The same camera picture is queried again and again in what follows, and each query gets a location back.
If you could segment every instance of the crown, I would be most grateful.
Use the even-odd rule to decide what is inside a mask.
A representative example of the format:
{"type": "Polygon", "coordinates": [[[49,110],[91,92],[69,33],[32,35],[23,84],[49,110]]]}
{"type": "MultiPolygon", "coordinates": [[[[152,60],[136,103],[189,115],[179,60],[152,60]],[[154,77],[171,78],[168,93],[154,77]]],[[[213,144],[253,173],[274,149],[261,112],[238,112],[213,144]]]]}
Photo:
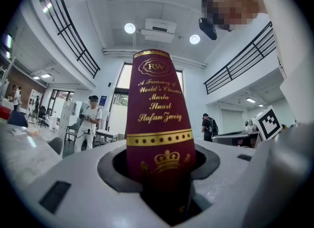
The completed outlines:
{"type": "Polygon", "coordinates": [[[179,164],[180,154],[178,152],[170,153],[169,150],[165,154],[158,154],[155,156],[155,163],[157,165],[156,172],[162,172],[169,169],[177,169],[179,164]]]}

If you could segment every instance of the gold band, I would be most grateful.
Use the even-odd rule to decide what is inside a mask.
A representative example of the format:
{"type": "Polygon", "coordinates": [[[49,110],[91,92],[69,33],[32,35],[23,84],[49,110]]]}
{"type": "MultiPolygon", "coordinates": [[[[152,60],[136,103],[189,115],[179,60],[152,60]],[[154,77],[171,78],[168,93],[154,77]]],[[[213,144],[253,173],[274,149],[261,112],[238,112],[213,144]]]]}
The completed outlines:
{"type": "Polygon", "coordinates": [[[166,56],[166,57],[169,57],[170,58],[170,55],[166,54],[166,53],[163,53],[163,52],[157,52],[157,51],[144,51],[144,52],[141,52],[141,53],[137,53],[134,58],[137,58],[141,55],[145,55],[145,54],[159,54],[159,55],[162,55],[162,56],[166,56]]]}
{"type": "Polygon", "coordinates": [[[127,135],[129,146],[159,146],[193,139],[191,129],[127,135]]]}

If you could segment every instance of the brick wall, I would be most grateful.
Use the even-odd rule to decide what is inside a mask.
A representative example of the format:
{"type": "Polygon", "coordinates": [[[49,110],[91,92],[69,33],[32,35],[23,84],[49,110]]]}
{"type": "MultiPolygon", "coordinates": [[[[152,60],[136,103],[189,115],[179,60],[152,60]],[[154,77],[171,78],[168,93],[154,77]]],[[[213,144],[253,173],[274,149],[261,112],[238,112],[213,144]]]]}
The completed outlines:
{"type": "MultiPolygon", "coordinates": [[[[0,59],[0,66],[7,68],[8,64],[4,63],[0,59]]],[[[22,89],[21,89],[21,91],[22,91],[22,108],[25,108],[25,109],[27,109],[28,99],[29,99],[29,96],[30,96],[32,89],[42,93],[43,96],[44,96],[44,93],[46,91],[46,88],[39,85],[37,82],[33,81],[32,79],[30,79],[26,75],[22,74],[20,71],[18,71],[14,67],[12,67],[11,72],[9,73],[8,80],[10,83],[9,83],[8,89],[6,91],[5,97],[6,98],[8,96],[14,97],[14,93],[12,90],[12,86],[14,84],[17,85],[18,87],[22,87],[22,89]]]]}

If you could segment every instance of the air conditioner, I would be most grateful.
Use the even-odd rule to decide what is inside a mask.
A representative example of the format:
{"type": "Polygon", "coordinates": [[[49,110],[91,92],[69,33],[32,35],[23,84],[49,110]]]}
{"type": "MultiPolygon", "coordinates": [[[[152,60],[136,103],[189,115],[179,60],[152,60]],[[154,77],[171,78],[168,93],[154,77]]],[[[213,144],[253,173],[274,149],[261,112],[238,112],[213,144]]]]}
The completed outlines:
{"type": "Polygon", "coordinates": [[[145,40],[171,43],[175,38],[177,24],[157,19],[146,19],[145,29],[141,30],[141,35],[145,40]]]}

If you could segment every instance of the black metal railing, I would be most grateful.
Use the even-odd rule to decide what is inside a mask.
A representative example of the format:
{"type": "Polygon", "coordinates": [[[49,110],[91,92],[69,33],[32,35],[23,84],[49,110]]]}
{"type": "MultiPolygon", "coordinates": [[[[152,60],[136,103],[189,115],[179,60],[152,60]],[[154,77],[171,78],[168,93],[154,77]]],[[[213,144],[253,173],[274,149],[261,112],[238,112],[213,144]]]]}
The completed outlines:
{"type": "Polygon", "coordinates": [[[269,22],[227,65],[204,82],[207,94],[214,92],[248,71],[275,49],[276,44],[272,23],[269,22]]]}
{"type": "Polygon", "coordinates": [[[80,38],[65,5],[64,0],[39,0],[45,4],[46,12],[50,15],[57,29],[57,35],[69,46],[73,54],[87,71],[95,78],[95,75],[100,70],[85,44],[80,38]]]}

